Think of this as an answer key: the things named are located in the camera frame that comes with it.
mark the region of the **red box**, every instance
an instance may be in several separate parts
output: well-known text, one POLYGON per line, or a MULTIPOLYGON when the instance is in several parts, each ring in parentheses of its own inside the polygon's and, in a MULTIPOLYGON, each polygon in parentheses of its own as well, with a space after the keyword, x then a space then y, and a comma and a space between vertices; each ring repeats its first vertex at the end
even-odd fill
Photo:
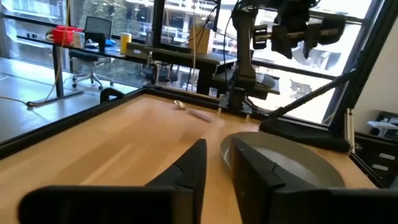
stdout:
POLYGON ((53 41, 55 44, 70 45, 73 42, 73 33, 83 32, 82 28, 67 27, 65 35, 65 26, 57 26, 52 30, 53 41))

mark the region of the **white wall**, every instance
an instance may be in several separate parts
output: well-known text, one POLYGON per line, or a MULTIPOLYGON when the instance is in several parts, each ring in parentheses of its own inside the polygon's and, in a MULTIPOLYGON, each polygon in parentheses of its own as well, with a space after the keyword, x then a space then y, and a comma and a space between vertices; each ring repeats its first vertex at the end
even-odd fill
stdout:
POLYGON ((398 113, 398 19, 355 106, 355 130, 368 133, 378 111, 398 113))

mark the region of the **metal spoon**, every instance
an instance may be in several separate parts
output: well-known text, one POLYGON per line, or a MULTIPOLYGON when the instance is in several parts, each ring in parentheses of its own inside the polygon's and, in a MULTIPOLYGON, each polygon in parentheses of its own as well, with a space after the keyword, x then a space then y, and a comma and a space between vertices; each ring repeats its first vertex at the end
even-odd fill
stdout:
POLYGON ((206 116, 204 114, 201 114, 201 113, 199 113, 199 112, 197 112, 195 110, 191 110, 191 109, 187 108, 187 106, 184 103, 182 103, 181 101, 179 101, 179 100, 174 100, 174 104, 180 110, 187 110, 188 113, 190 113, 192 115, 195 115, 195 116, 197 116, 198 118, 200 118, 200 119, 202 119, 204 121, 211 122, 211 118, 209 118, 208 116, 206 116))

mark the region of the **floor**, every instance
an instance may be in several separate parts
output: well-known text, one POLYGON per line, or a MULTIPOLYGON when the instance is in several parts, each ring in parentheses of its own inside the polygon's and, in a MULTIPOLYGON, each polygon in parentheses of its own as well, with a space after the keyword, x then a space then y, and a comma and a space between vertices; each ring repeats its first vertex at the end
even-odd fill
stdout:
MULTIPOLYGON (((0 96, 15 98, 22 101, 44 99, 54 82, 53 69, 32 65, 15 60, 0 59, 0 96)), ((74 91, 69 73, 65 77, 65 93, 74 91)), ((128 93, 136 88, 115 84, 114 88, 128 93)), ((14 138, 43 125, 91 108, 100 103, 100 91, 90 81, 79 83, 82 95, 73 96, 54 103, 28 109, 24 104, 0 99, 0 142, 14 138)))

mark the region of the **table leg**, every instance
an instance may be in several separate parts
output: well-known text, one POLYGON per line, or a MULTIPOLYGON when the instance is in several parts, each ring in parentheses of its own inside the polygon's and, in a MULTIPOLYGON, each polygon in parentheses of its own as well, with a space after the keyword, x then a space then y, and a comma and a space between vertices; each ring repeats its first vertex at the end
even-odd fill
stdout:
POLYGON ((52 47, 52 58, 54 64, 54 75, 55 75, 55 91, 57 92, 57 97, 63 97, 63 78, 62 78, 62 62, 59 63, 61 58, 61 48, 53 45, 52 47))
POLYGON ((54 75, 55 75, 55 91, 57 93, 57 96, 54 97, 49 97, 47 99, 43 100, 38 100, 34 101, 33 103, 37 103, 38 105, 44 105, 47 103, 52 103, 57 100, 65 99, 70 96, 75 96, 84 93, 84 91, 73 91, 71 93, 65 94, 63 91, 63 78, 62 78, 62 62, 59 63, 59 59, 61 58, 62 54, 61 47, 53 45, 52 47, 52 58, 53 58, 53 64, 54 64, 54 75))
POLYGON ((215 70, 216 68, 212 66, 200 68, 197 84, 197 93, 209 95, 210 83, 215 70))

